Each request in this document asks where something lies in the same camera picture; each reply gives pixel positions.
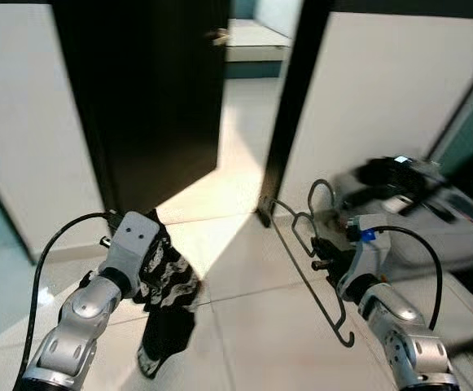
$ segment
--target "white wall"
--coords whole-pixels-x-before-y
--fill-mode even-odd
[[[473,20],[335,13],[280,198],[377,156],[420,156],[473,80]]]
[[[300,14],[302,0],[258,0],[254,19],[264,26],[292,38]]]
[[[47,5],[0,5],[0,195],[34,252],[103,209]],[[94,244],[84,222],[56,248]]]

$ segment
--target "blue component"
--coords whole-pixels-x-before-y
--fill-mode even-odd
[[[375,240],[375,231],[374,230],[361,231],[361,240],[363,242],[371,242],[372,240]]]

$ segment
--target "doorway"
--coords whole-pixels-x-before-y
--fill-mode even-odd
[[[158,206],[164,223],[256,210],[301,5],[232,2],[217,167]]]

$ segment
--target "dark wooden door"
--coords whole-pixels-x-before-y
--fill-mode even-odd
[[[146,212],[216,168],[228,2],[53,2],[107,209]]]

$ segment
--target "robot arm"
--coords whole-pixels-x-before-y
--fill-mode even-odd
[[[329,241],[313,240],[316,254],[325,260],[313,262],[328,269],[338,295],[358,305],[359,314],[383,345],[384,353],[401,390],[459,390],[445,346],[427,327],[423,316],[390,284],[380,280],[382,265],[390,250],[388,233],[369,231],[386,226],[383,215],[362,215],[348,224],[356,252],[347,261],[345,253]]]
[[[138,272],[159,226],[128,212],[112,238],[107,259],[83,288],[64,302],[59,324],[45,337],[23,374],[21,389],[78,391],[93,362],[97,339],[120,300],[139,290]]]

